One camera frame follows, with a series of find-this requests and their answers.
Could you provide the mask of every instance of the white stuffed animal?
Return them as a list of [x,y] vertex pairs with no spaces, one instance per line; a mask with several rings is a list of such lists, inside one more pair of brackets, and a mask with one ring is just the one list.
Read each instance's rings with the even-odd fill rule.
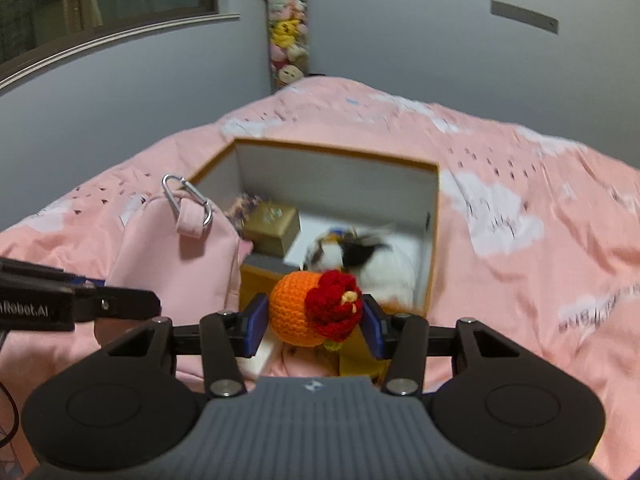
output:
[[415,270],[400,249],[380,233],[331,232],[306,251],[304,267],[313,272],[341,269],[356,277],[358,287],[379,304],[397,302],[414,308]]

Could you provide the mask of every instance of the wall-mounted metal plate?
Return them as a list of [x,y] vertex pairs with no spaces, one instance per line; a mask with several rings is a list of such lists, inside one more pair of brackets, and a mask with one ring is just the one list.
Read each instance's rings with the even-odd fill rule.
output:
[[500,16],[502,18],[507,18],[508,20],[526,23],[527,25],[531,25],[531,27],[548,30],[554,34],[558,33],[558,20],[533,10],[523,9],[522,7],[517,7],[515,5],[491,0],[491,13],[494,16]]

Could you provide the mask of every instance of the pink pouch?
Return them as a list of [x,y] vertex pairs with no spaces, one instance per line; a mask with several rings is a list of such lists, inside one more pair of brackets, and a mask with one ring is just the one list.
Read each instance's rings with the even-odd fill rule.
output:
[[[165,194],[152,197],[129,220],[106,284],[152,290],[174,326],[197,324],[223,309],[237,312],[240,263],[246,255],[244,246],[239,251],[238,233],[210,201],[210,221],[204,226],[207,208],[193,192],[175,191],[171,197],[175,200]],[[136,324],[101,319],[95,338],[104,345]],[[200,383],[199,356],[179,356],[177,368],[182,380]]]

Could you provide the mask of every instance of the carabiner clip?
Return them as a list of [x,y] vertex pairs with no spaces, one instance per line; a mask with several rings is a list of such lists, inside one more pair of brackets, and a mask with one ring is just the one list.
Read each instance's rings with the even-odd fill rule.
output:
[[174,210],[175,215],[180,215],[180,206],[178,206],[173,192],[169,189],[169,185],[167,184],[169,180],[178,180],[180,184],[182,184],[182,187],[185,189],[185,191],[187,191],[191,196],[198,200],[200,205],[204,207],[204,211],[206,213],[202,225],[203,227],[209,225],[209,222],[211,222],[211,217],[213,216],[213,208],[211,207],[211,202],[209,202],[207,197],[199,192],[198,189],[186,178],[184,178],[183,176],[177,176],[168,173],[162,178],[162,190],[164,191],[164,196],[171,205],[171,209]]

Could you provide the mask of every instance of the bed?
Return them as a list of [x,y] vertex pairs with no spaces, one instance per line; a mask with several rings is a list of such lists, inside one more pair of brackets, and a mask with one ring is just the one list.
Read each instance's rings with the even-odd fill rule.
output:
[[[193,174],[237,137],[312,142],[440,166],[438,255],[428,319],[473,316],[588,384],[607,427],[593,457],[607,477],[640,465],[640,173],[587,146],[479,119],[340,78],[309,78],[179,132],[0,234],[0,255],[104,278],[127,219],[165,173]],[[18,406],[98,348],[91,324],[11,332],[0,380]],[[285,348],[272,375],[330,375],[331,361]],[[424,387],[450,376],[428,359]],[[0,402],[0,427],[11,426]],[[24,435],[0,450],[0,478],[36,461]]]

